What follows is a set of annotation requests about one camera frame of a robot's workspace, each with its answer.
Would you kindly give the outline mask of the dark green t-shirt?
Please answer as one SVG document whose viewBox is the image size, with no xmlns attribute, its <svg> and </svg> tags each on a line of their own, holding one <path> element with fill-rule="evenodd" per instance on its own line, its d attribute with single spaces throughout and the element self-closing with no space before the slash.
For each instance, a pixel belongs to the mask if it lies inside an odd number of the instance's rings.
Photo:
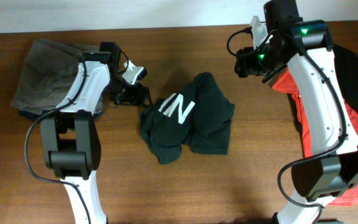
<svg viewBox="0 0 358 224">
<path fill-rule="evenodd" d="M 188 145 L 196 154 L 226 155 L 235 104 L 203 72 L 168 98 L 140 114 L 140 136 L 159 164 L 170 164 Z"/>
</svg>

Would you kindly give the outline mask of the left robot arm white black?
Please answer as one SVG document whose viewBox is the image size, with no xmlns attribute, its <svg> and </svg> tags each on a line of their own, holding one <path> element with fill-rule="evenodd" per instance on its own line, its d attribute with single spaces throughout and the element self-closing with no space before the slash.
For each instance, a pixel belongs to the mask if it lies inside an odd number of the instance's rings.
<svg viewBox="0 0 358 224">
<path fill-rule="evenodd" d="M 103 91 L 114 105 L 151 106 L 149 89 L 140 83 L 144 67 L 130 60 L 119 68 L 124 52 L 114 42 L 102 42 L 97 52 L 80 54 L 78 72 L 67 95 L 40 119 L 44 161 L 54 182 L 67 191 L 76 223 L 107 223 L 97 186 L 101 143 L 94 114 Z"/>
</svg>

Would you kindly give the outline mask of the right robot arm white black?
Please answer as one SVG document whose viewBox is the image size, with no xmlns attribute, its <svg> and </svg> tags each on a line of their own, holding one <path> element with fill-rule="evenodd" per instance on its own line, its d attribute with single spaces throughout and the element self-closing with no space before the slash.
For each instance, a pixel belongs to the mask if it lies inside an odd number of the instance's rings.
<svg viewBox="0 0 358 224">
<path fill-rule="evenodd" d="M 285 166 L 294 192 L 273 223 L 318 223 L 323 209 L 358 185 L 358 134 L 346 110 L 334 66 L 333 42 L 322 20 L 304 21 L 295 1 L 264 5 L 265 21 L 254 16 L 245 33 L 253 47 L 235 53 L 239 77 L 270 80 L 292 75 L 311 134 L 311 155 Z"/>
</svg>

